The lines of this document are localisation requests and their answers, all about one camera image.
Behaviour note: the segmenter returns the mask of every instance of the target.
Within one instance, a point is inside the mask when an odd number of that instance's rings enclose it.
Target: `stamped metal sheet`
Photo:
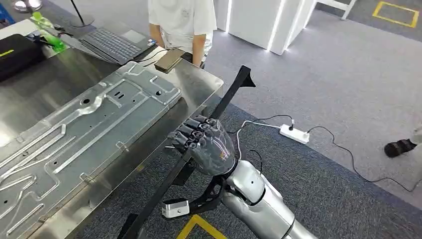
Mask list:
[[[30,235],[180,96],[129,62],[0,147],[0,239]]]

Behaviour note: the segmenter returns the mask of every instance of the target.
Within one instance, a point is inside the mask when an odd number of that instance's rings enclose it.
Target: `power strip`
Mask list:
[[[286,124],[282,125],[280,127],[280,134],[303,144],[307,144],[309,142],[309,133],[300,131],[296,128],[289,130],[289,127],[290,126]]]

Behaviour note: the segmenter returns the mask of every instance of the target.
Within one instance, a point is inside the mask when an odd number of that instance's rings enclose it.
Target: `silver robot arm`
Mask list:
[[[191,150],[197,168],[213,179],[206,192],[189,203],[186,199],[163,202],[166,218],[199,213],[222,203],[260,239],[316,239],[295,220],[281,194],[248,161],[236,160],[233,142],[218,120],[187,120],[170,135],[180,151]],[[211,193],[220,185],[218,195]]]
[[[283,203],[280,193],[248,161],[238,162],[222,192],[223,204],[260,239],[316,239]]]

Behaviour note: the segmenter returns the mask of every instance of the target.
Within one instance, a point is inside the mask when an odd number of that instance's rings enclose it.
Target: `laptop touchpad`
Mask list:
[[[121,36],[128,39],[129,41],[131,41],[133,43],[138,43],[138,42],[142,41],[143,39],[145,39],[145,36],[137,33],[134,30],[129,30],[129,31],[123,33]]]

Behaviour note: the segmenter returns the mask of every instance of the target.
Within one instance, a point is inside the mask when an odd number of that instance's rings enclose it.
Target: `laptop keyboard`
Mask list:
[[[125,64],[142,53],[142,50],[133,43],[104,28],[98,28],[81,37],[80,40],[90,50],[95,53],[98,53],[98,50],[100,50],[120,64]]]

